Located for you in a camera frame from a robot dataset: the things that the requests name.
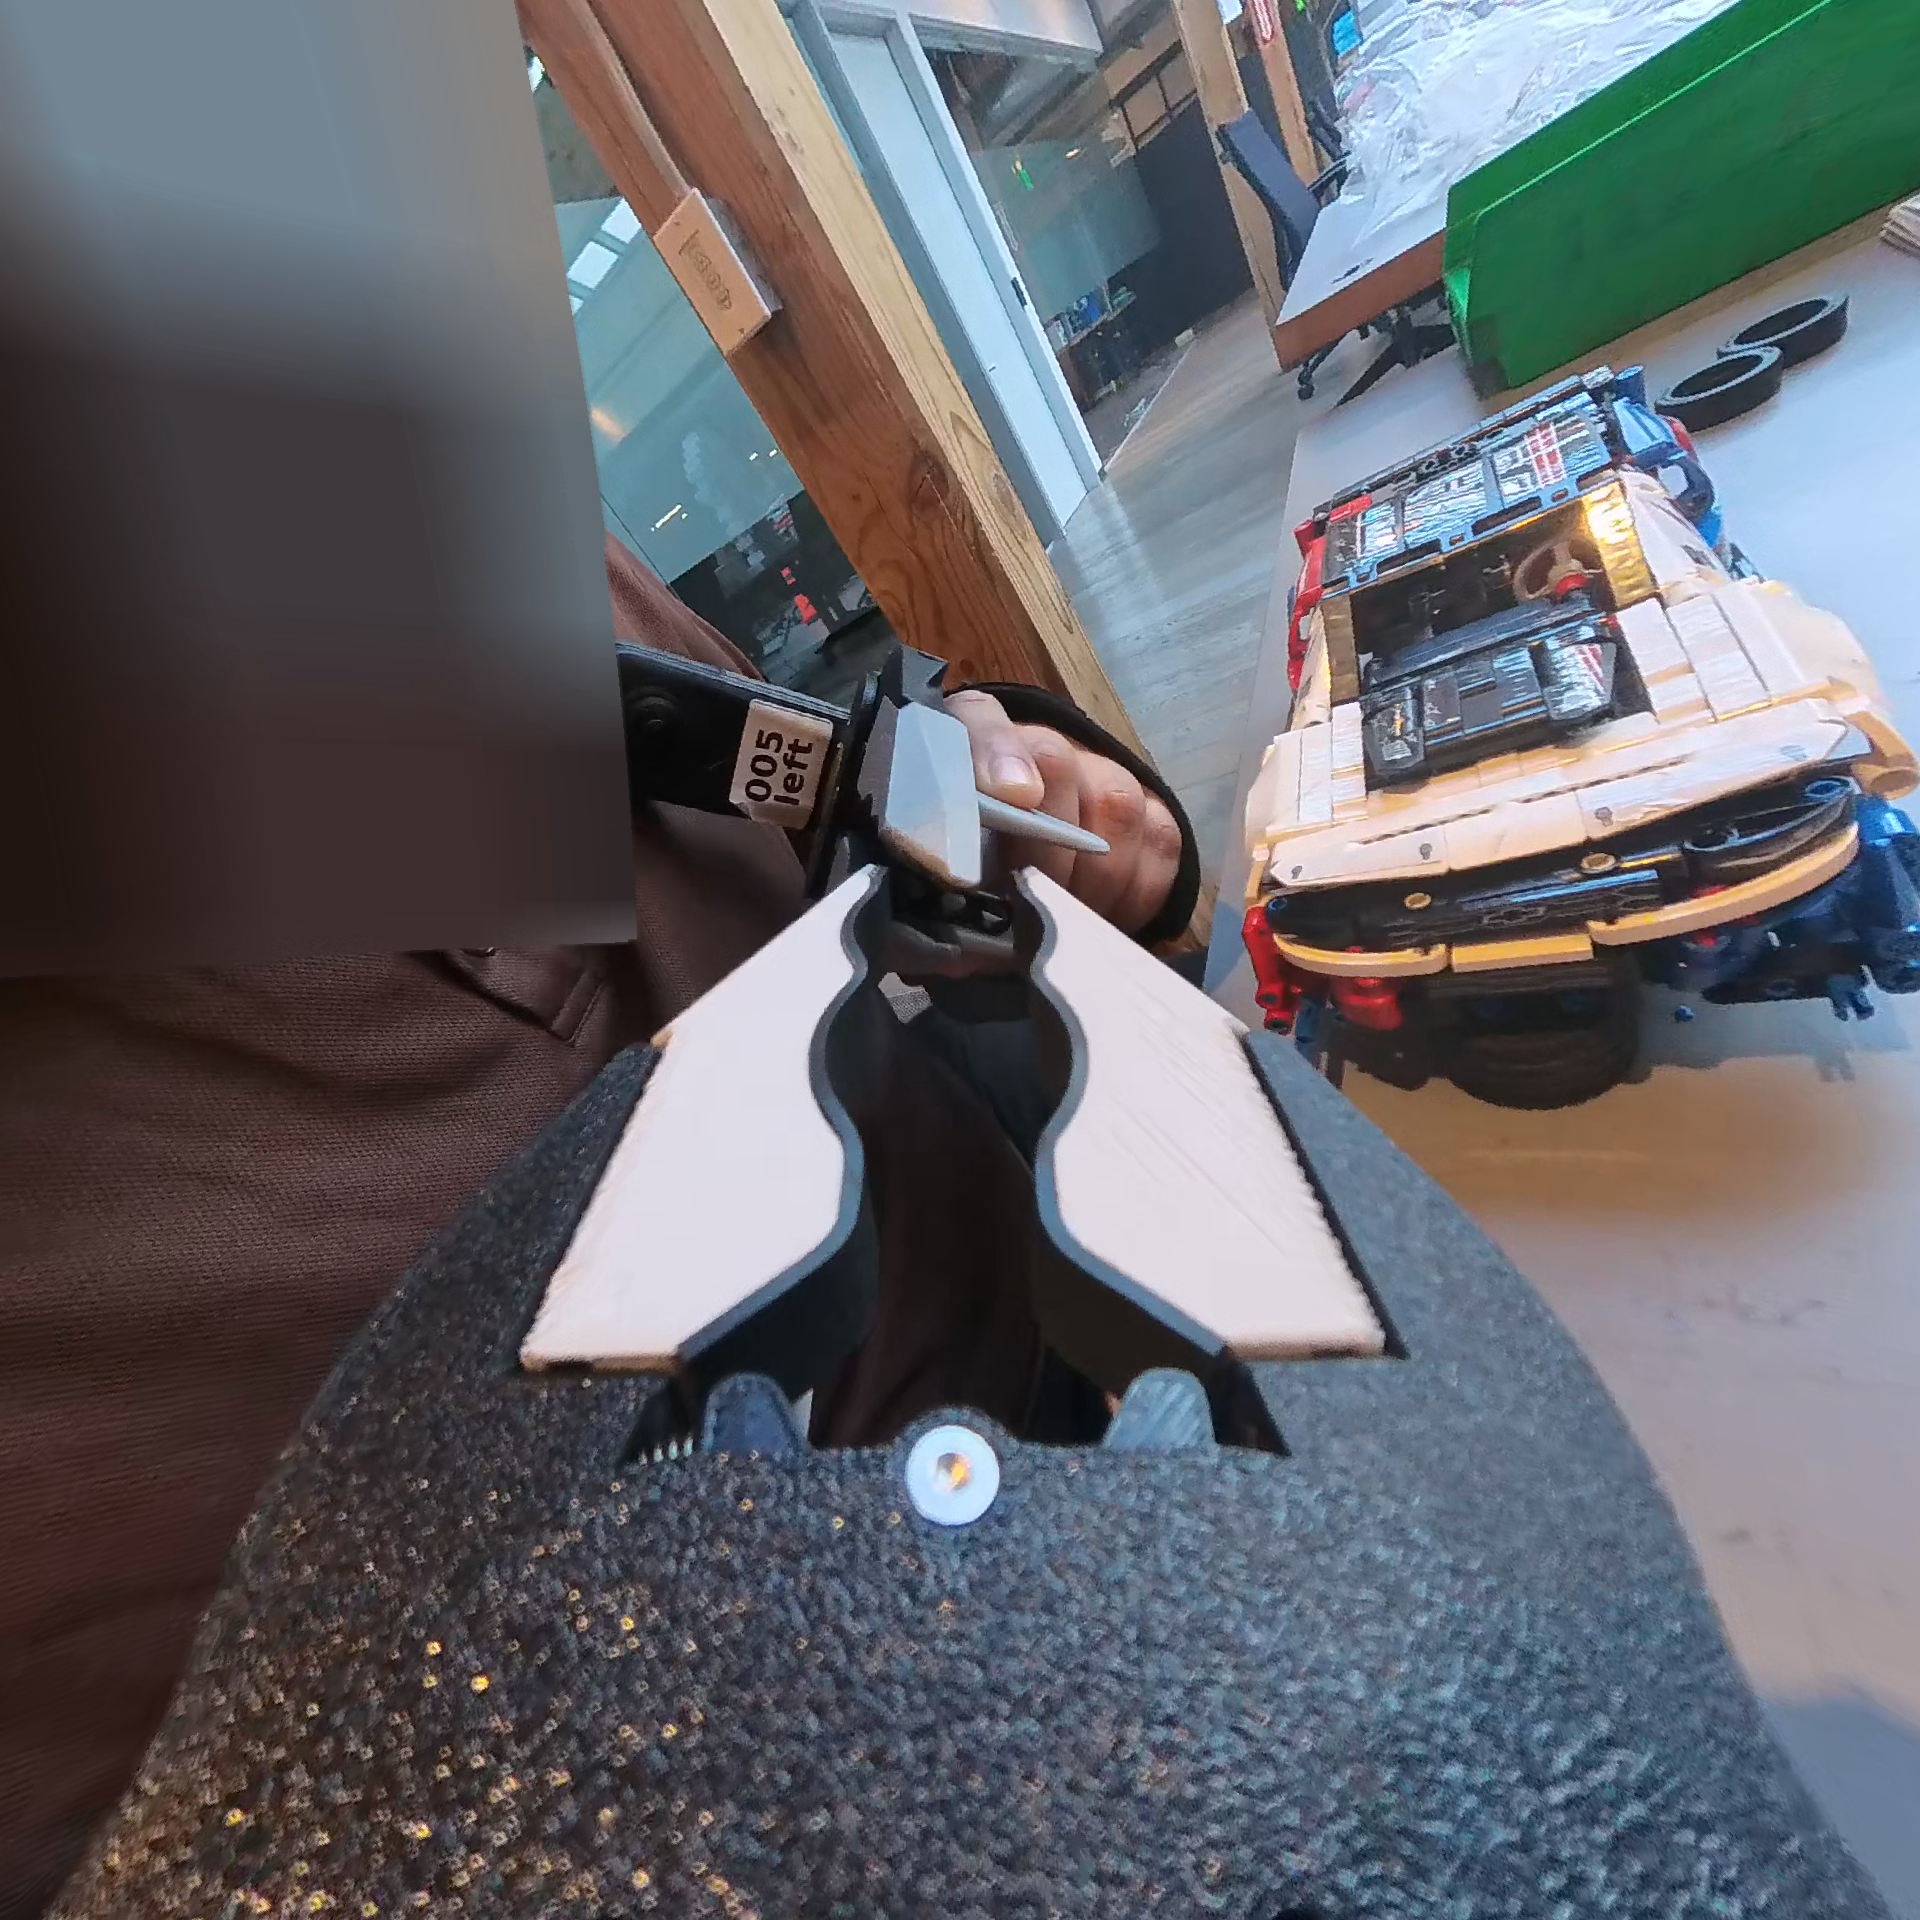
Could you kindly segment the clear plastic sheet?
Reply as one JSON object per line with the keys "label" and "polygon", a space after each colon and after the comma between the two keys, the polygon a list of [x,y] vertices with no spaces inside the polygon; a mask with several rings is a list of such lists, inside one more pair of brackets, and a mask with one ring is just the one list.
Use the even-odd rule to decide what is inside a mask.
{"label": "clear plastic sheet", "polygon": [[1363,6],[1337,75],[1348,184],[1373,220],[1444,198],[1723,3]]}

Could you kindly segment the glass door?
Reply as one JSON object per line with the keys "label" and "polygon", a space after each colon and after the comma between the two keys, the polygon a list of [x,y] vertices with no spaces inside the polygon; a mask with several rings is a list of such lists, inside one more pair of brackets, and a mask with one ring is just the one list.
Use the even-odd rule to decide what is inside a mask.
{"label": "glass door", "polygon": [[907,6],[781,3],[1044,547],[1102,477]]}

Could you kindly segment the black rubber toy tyre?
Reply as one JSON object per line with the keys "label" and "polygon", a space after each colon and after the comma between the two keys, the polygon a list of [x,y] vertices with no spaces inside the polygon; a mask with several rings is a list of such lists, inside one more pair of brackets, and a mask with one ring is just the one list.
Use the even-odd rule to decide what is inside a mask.
{"label": "black rubber toy tyre", "polygon": [[1744,326],[1720,347],[1720,356],[1773,351],[1788,369],[1832,351],[1845,339],[1846,324],[1849,297],[1801,299]]}
{"label": "black rubber toy tyre", "polygon": [[1657,412],[1690,433],[1729,423],[1770,402],[1783,385],[1783,352],[1757,346],[1720,352],[1710,366],[1675,380]]}

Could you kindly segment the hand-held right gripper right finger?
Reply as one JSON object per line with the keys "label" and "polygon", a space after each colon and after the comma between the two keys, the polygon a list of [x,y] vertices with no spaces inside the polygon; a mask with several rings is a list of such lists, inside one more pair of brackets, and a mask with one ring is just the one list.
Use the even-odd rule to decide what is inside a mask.
{"label": "hand-held right gripper right finger", "polygon": [[1064,1067],[1037,1152],[1076,1365],[1379,1356],[1387,1330],[1250,1055],[1250,1032],[1035,869],[1037,1014]]}

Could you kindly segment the white folding table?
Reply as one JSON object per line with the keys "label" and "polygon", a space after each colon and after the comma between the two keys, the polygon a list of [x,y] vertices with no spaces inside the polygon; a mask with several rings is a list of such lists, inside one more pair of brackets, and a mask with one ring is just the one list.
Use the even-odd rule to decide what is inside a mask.
{"label": "white folding table", "polygon": [[1448,176],[1418,186],[1391,216],[1374,214],[1360,190],[1324,208],[1273,329],[1284,369],[1444,279],[1450,189]]}

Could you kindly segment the person's left hand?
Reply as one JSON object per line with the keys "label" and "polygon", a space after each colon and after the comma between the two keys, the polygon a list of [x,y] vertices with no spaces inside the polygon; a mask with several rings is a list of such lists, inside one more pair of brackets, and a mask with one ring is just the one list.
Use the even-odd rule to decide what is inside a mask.
{"label": "person's left hand", "polygon": [[1047,689],[960,689],[949,712],[968,730],[981,792],[1108,843],[1086,855],[994,833],[992,886],[1011,888],[1019,868],[1037,868],[1145,946],[1183,931],[1197,898],[1196,834],[1152,765]]}

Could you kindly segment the green plastic bin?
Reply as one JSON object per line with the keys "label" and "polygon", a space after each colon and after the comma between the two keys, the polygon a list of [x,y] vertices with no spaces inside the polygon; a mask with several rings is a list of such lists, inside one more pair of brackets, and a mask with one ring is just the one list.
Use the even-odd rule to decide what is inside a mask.
{"label": "green plastic bin", "polygon": [[1452,184],[1469,380],[1523,388],[1915,186],[1915,3],[1729,6]]}

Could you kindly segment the wooden building post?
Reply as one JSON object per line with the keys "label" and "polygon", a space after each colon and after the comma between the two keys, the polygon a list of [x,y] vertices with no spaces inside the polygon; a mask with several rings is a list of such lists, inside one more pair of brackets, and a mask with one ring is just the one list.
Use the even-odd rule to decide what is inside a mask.
{"label": "wooden building post", "polygon": [[692,190],[780,309],[726,357],[896,636],[1068,695],[1141,752],[775,3],[519,3],[649,236]]}

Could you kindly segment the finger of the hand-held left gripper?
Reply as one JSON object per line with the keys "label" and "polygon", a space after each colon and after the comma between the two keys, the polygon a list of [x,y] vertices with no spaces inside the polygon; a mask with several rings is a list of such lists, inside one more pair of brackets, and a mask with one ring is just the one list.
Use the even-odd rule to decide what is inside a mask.
{"label": "finger of the hand-held left gripper", "polygon": [[949,888],[977,888],[989,831],[1102,858],[1096,833],[983,794],[966,724],[921,702],[878,716],[878,833],[899,863]]}

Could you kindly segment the small black three-hole beam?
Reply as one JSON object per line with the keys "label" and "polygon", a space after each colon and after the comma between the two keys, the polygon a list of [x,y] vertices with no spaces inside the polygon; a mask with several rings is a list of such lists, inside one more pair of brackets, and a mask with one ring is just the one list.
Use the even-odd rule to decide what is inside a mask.
{"label": "small black three-hole beam", "polygon": [[1019,913],[992,892],[956,892],[907,868],[890,876],[884,962],[907,981],[999,979],[1024,973]]}

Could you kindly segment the black office chair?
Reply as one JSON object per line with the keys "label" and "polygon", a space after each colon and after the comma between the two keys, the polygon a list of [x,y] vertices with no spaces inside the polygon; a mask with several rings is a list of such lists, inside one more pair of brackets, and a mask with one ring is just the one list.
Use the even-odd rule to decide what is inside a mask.
{"label": "black office chair", "polygon": [[[1314,181],[1301,179],[1284,145],[1267,130],[1254,110],[1226,123],[1216,140],[1223,160],[1230,160],[1237,174],[1254,189],[1267,206],[1277,230],[1277,263],[1284,290],[1294,290],[1294,279],[1304,265],[1304,254],[1314,227],[1324,214],[1320,189],[1343,184],[1348,165],[1337,161]],[[1358,324],[1358,334],[1374,330],[1387,342],[1374,366],[1358,377],[1358,381],[1341,397],[1341,405],[1369,392],[1381,377],[1399,368],[1415,368],[1441,351],[1452,347],[1452,326],[1446,321],[1418,321],[1418,307],[1441,301],[1444,287],[1418,291],[1410,301],[1391,307],[1387,313],[1369,324]]]}

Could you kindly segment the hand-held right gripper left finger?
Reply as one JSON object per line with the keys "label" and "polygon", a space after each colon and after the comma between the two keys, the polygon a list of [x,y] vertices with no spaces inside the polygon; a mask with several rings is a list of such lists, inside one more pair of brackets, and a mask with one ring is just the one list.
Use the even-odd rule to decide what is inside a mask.
{"label": "hand-held right gripper left finger", "polygon": [[878,1300],[830,1032],[867,988],[866,868],[694,1002],[519,1346],[530,1372],[830,1373]]}

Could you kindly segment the small wooden wall plaque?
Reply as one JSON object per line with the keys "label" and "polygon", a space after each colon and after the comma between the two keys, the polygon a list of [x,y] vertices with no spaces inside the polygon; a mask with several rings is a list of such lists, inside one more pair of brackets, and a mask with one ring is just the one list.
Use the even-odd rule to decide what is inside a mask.
{"label": "small wooden wall plaque", "polygon": [[724,357],[733,361],[781,312],[728,206],[700,189],[684,190],[655,230],[655,247]]}

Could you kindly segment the brick-built toy race car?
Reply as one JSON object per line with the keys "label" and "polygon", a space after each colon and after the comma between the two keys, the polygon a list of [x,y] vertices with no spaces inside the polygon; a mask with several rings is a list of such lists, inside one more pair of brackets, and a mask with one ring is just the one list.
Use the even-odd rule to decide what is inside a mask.
{"label": "brick-built toy race car", "polygon": [[1917,985],[1915,755],[1728,538],[1675,402],[1567,377],[1299,525],[1243,940],[1311,1063],[1588,1101],[1647,988],[1870,1018]]}

